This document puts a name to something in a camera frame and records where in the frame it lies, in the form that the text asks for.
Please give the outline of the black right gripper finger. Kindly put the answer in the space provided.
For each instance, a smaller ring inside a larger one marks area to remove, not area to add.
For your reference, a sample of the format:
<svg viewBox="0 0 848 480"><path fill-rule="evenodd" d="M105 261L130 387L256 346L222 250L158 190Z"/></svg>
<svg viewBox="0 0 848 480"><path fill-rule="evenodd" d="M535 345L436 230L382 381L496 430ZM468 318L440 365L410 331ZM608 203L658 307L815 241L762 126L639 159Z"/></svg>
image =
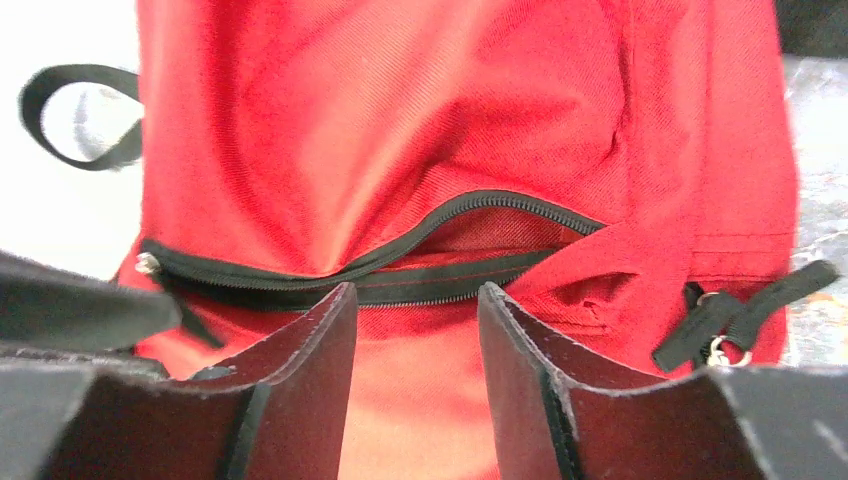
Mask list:
<svg viewBox="0 0 848 480"><path fill-rule="evenodd" d="M153 360L5 345L1 348L1 477L42 479L103 374L166 380Z"/></svg>
<svg viewBox="0 0 848 480"><path fill-rule="evenodd" d="M843 479L847 372L706 367L666 381L478 295L505 479Z"/></svg>
<svg viewBox="0 0 848 480"><path fill-rule="evenodd" d="M97 378L42 479L333 479L356 341L344 283L188 380Z"/></svg>
<svg viewBox="0 0 848 480"><path fill-rule="evenodd" d="M171 297L1 253L1 340L43 349L131 347L181 325Z"/></svg>

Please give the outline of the red backpack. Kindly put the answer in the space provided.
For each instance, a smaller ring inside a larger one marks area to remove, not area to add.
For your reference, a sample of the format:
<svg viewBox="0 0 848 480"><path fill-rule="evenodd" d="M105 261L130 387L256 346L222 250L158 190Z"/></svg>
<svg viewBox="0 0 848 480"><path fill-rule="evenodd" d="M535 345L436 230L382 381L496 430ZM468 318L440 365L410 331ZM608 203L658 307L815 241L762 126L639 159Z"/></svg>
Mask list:
<svg viewBox="0 0 848 480"><path fill-rule="evenodd" d="M771 1L141 1L140 70L43 69L143 117L88 171L143 163L109 281L181 325L120 350L188 380L357 293L333 479L505 479L478 295L666 381L775 368L797 167Z"/></svg>

